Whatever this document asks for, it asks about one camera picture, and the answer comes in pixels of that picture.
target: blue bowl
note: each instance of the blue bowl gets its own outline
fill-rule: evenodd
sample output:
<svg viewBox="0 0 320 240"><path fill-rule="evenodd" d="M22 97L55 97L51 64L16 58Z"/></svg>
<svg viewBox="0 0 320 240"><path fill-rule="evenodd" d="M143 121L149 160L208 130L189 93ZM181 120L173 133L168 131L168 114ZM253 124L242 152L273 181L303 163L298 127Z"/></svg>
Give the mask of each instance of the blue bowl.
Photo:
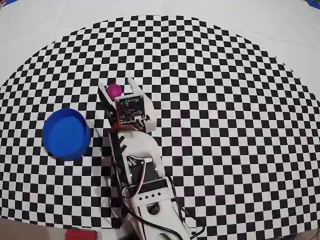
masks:
<svg viewBox="0 0 320 240"><path fill-rule="evenodd" d="M318 2L316 2L316 0L306 0L306 1L311 7L314 7L316 9L320 9L320 4Z"/></svg>
<svg viewBox="0 0 320 240"><path fill-rule="evenodd" d="M90 128L80 112L63 108L45 121L42 142L55 158L73 161L82 157L91 140Z"/></svg>

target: black wire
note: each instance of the black wire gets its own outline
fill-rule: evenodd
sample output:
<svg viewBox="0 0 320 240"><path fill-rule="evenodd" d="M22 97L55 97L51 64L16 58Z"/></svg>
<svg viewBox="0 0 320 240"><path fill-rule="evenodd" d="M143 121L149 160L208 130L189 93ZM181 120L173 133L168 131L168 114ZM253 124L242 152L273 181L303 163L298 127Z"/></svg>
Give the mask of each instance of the black wire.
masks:
<svg viewBox="0 0 320 240"><path fill-rule="evenodd" d="M181 212L181 209L179 207L179 203L177 201L177 192L176 192L176 189L175 189L174 181L172 180L170 175L167 175L166 177L169 179L169 181L171 183L172 192L173 192L173 195L174 195L174 198L175 198L176 205L178 207L179 218L180 218L181 222L183 222L184 218L182 216L182 212Z"/></svg>
<svg viewBox="0 0 320 240"><path fill-rule="evenodd" d="M190 239L194 239L194 238L198 237L200 234L202 234L202 233L205 231L206 227L197 220L197 218L196 218L195 215L192 215L192 214L189 213L187 210L185 210L183 207L180 207L180 209L181 209L185 214L187 214L187 215L189 215L191 218L193 218L193 219L195 220L195 222L198 223L199 225L201 225L201 227L202 227L202 229L201 229L199 232L197 232L196 234L192 235L192 236L190 237Z"/></svg>
<svg viewBox="0 0 320 240"><path fill-rule="evenodd" d="M162 231L165 231L165 232L168 232L168 233L171 233L173 235L175 235L179 240L184 240L182 238L182 236L177 233L176 231L172 230L172 229L169 229L169 228L166 228L164 226L159 226L157 224L154 224L152 222L149 222L147 220L144 220L143 218L139 217L138 215L136 215L124 202L122 202L124 207L126 208L126 210L128 211L128 213L134 217L135 219L137 219L138 221L140 221L141 223L143 224L146 224L146 225L149 225L150 227L153 227L155 229L159 229L159 230L162 230Z"/></svg>
<svg viewBox="0 0 320 240"><path fill-rule="evenodd" d="M314 235L312 238L310 238L309 240L312 240L312 239L314 239L315 237L317 237L318 236L318 234L320 233L320 230L316 233L316 235Z"/></svg>
<svg viewBox="0 0 320 240"><path fill-rule="evenodd" d="M171 183L171 188L172 188L172 191L173 191L173 195L174 195L174 198L175 198L175 202L176 202L176 204L177 204L177 206L178 206L178 210L179 210L178 212L179 212L179 215L181 215L181 218L180 218L181 221L183 222L182 213L181 213L181 210L182 210L185 214L189 215L192 219L195 220L195 222L196 222L197 224L201 225L201 227L202 227L202 229L201 229L199 232L197 232L196 234L194 234L194 235L192 235L192 236L190 237L190 239L194 239L194 238L198 237L200 234L202 234L202 233L205 231L206 227L205 227L205 225L204 225L203 223L201 223L201 222L199 222L199 221L197 220L197 218L196 218L195 215L192 215L192 214L191 214L190 212L188 212L186 209L184 209L183 207L179 206L178 201L177 201L177 192L176 192L176 189L175 189L174 181L172 180L172 178L171 178L170 175L167 175L166 177L169 179L169 181L170 181L170 183Z"/></svg>
<svg viewBox="0 0 320 240"><path fill-rule="evenodd" d="M117 167L115 167L114 165L113 165L113 167L114 167L114 170L118 172ZM121 186L121 183L120 183L120 182L118 182L116 188L117 188L117 190L118 190L118 192L119 192L119 195L122 196L122 193L121 193L121 191L122 191L122 190L121 190L122 186ZM159 225L157 225L157 224L154 224L154 223L152 223L152 222L149 222L149 221L147 221L147 220L144 220L143 218L141 218L141 217L139 217L138 215L136 215L136 214L127 206L127 204L124 203L122 197L121 197L121 203L122 203L122 205L125 207L125 209L127 210L127 212L128 212L133 218L135 218L136 220L140 221L141 223L146 224L146 225L149 225L150 227L153 227L153 228L155 228L155 229L159 229L159 230L162 230L162 231L171 233L171 234L175 235L179 240L184 240L184 239L182 238L182 236L181 236L178 232L176 232L176 231L174 231L174 230L172 230L172 229L166 228L166 227L164 227L164 226L159 226Z"/></svg>

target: red object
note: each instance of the red object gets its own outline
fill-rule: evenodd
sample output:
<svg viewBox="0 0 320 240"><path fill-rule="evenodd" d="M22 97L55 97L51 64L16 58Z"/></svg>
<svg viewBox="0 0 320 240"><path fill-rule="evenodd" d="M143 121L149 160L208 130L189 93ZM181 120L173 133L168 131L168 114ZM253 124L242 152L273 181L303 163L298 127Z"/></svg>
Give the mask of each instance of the red object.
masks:
<svg viewBox="0 0 320 240"><path fill-rule="evenodd" d="M97 240L97 233L89 230L68 229L65 240Z"/></svg>
<svg viewBox="0 0 320 240"><path fill-rule="evenodd" d="M114 123L113 124L113 126L112 126L112 129L114 130L114 131L118 131L119 129L120 129L120 124L119 123Z"/></svg>

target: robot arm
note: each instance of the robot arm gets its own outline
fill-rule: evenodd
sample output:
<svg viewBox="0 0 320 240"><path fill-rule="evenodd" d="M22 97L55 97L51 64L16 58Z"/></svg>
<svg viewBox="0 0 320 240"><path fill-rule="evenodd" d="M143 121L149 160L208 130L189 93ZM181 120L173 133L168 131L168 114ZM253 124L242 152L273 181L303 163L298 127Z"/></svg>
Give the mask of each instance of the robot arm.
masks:
<svg viewBox="0 0 320 240"><path fill-rule="evenodd" d="M157 127L153 103L132 78L128 83L133 94L125 96L110 96L102 83L98 89L101 101L109 103L110 125L133 126L133 130L119 128L109 134L119 192L131 216L127 220L141 240L195 238L183 222L181 210L187 211L175 201L173 181L165 176L161 148L147 134ZM144 123L143 130L136 128L139 121Z"/></svg>

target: pink ball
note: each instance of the pink ball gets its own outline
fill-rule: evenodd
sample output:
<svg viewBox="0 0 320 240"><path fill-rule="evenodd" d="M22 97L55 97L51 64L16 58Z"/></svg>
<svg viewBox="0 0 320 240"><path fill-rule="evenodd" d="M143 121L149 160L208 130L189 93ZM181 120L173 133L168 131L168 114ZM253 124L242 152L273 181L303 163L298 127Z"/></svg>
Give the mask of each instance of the pink ball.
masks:
<svg viewBox="0 0 320 240"><path fill-rule="evenodd" d="M106 93L114 101L116 97L120 97L122 95L122 89L118 84L114 83L107 87Z"/></svg>

